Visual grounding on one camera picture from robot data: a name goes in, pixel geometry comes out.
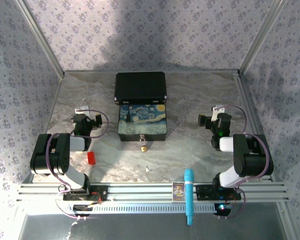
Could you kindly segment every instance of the red block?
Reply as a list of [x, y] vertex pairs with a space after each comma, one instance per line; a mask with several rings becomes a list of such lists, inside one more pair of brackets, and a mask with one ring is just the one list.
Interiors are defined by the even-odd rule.
[[89, 165], [95, 165], [96, 164], [95, 153], [93, 151], [89, 151], [87, 152], [86, 155], [88, 156]]

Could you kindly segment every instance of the patterned wall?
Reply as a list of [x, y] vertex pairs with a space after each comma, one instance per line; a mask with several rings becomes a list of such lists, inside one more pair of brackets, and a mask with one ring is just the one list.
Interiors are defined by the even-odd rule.
[[238, 69], [272, 0], [27, 0], [64, 71]]
[[300, 0], [288, 1], [248, 69], [249, 84], [300, 226]]
[[58, 81], [14, 1], [0, 0], [0, 239]]

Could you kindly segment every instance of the padlock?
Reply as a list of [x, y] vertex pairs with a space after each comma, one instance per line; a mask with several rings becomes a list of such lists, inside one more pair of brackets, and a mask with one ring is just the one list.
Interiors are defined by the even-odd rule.
[[140, 134], [140, 144], [141, 144], [141, 152], [146, 152], [148, 150], [147, 142], [145, 135]]

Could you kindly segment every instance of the gray marble table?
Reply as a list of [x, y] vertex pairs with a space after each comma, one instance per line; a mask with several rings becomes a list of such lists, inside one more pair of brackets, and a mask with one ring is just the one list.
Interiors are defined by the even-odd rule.
[[[57, 96], [48, 133], [70, 133], [70, 118], [79, 106], [104, 112], [110, 120], [108, 132], [93, 139], [90, 151], [96, 164], [90, 166], [87, 153], [71, 153], [70, 163], [89, 176], [91, 182], [174, 182], [183, 181], [187, 168], [196, 182], [210, 182], [233, 163], [233, 154], [211, 146], [212, 133], [198, 126], [198, 114], [211, 115], [217, 104], [240, 105], [231, 72], [166, 73], [167, 136], [165, 141], [148, 142], [141, 152], [139, 142], [121, 142], [117, 133], [119, 106], [114, 102], [115, 73], [66, 72]], [[241, 133], [244, 118], [237, 109], [232, 115], [231, 134]], [[99, 135], [105, 129], [92, 131]], [[33, 182], [54, 182], [36, 175]]]

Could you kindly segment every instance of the starry night painting print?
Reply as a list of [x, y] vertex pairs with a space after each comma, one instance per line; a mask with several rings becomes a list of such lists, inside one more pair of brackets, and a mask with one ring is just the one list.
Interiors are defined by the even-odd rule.
[[167, 133], [166, 106], [121, 105], [118, 134], [161, 135]]

